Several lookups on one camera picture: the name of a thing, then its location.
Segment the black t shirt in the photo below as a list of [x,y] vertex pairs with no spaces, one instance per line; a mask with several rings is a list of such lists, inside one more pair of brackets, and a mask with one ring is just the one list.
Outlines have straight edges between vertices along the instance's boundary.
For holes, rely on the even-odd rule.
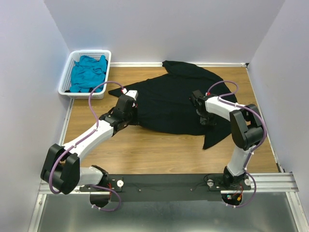
[[214,125],[200,124],[200,117],[189,100],[191,93],[221,95],[230,90],[217,74],[195,64],[180,61],[163,61],[167,73],[127,85],[127,90],[138,92],[139,125],[158,132],[171,134],[203,135],[203,149],[221,142],[231,133],[230,122],[217,115]]

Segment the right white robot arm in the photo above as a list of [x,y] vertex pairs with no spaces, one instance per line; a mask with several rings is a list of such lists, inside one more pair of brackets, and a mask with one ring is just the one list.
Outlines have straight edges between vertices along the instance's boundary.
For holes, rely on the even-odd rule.
[[235,148],[220,183],[226,189],[234,189],[244,181],[251,156],[267,136],[258,108],[254,104],[241,105],[225,101],[210,93],[203,95],[200,90],[192,92],[190,101],[200,116],[200,124],[214,126],[215,116],[230,122]]

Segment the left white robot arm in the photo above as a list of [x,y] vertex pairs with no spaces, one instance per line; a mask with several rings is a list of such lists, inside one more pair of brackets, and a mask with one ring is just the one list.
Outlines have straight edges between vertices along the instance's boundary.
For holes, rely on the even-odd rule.
[[96,166],[82,168],[81,161],[99,144],[107,141],[137,118],[138,92],[130,90],[118,98],[109,112],[97,117],[96,123],[79,137],[64,144],[52,145],[47,153],[41,179],[54,194],[69,194],[77,186],[92,186],[101,191],[108,186],[108,173]]

